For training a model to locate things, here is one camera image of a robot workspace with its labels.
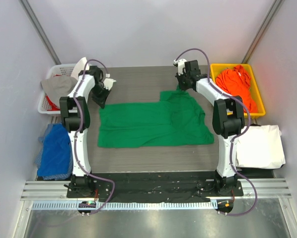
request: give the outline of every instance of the orange cloth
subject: orange cloth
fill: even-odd
[[[257,113],[257,104],[252,99],[249,91],[250,80],[251,77],[244,67],[237,65],[233,69],[228,68],[222,71],[216,78],[216,84],[226,93],[233,96],[240,96],[249,111],[251,113]]]

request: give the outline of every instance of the white basket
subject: white basket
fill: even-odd
[[[70,76],[71,72],[74,69],[74,66],[75,66],[75,63],[55,65],[49,70],[47,74],[47,78],[54,77],[56,74]],[[42,91],[40,95],[40,100],[38,103],[38,112],[42,114],[51,114],[51,115],[59,114],[60,115],[60,111],[48,111],[50,109],[51,109],[51,106],[49,105],[46,99],[46,93]]]

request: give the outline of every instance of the blue towel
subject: blue towel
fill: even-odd
[[[73,156],[66,129],[59,124],[49,124],[39,140],[43,148],[36,157],[37,175],[44,179],[66,179],[73,170]]]

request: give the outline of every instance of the yellow basket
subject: yellow basket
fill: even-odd
[[[256,119],[259,117],[262,117],[266,114],[266,111],[264,110],[264,106],[262,103],[262,99],[260,97],[260,93],[258,90],[258,86],[256,83],[256,80],[254,78],[251,66],[249,64],[240,64],[240,63],[212,63],[210,66],[211,70],[211,76],[213,79],[213,82],[216,83],[216,77],[226,68],[231,68],[237,66],[237,65],[242,65],[244,69],[250,74],[251,76],[251,82],[250,82],[250,93],[252,99],[256,102],[257,107],[258,107],[258,112],[257,113],[250,113],[250,116],[252,119]]]

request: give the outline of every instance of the green cloth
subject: green cloth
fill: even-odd
[[[164,91],[157,103],[122,103],[100,109],[99,147],[212,144],[205,112],[187,92]]]

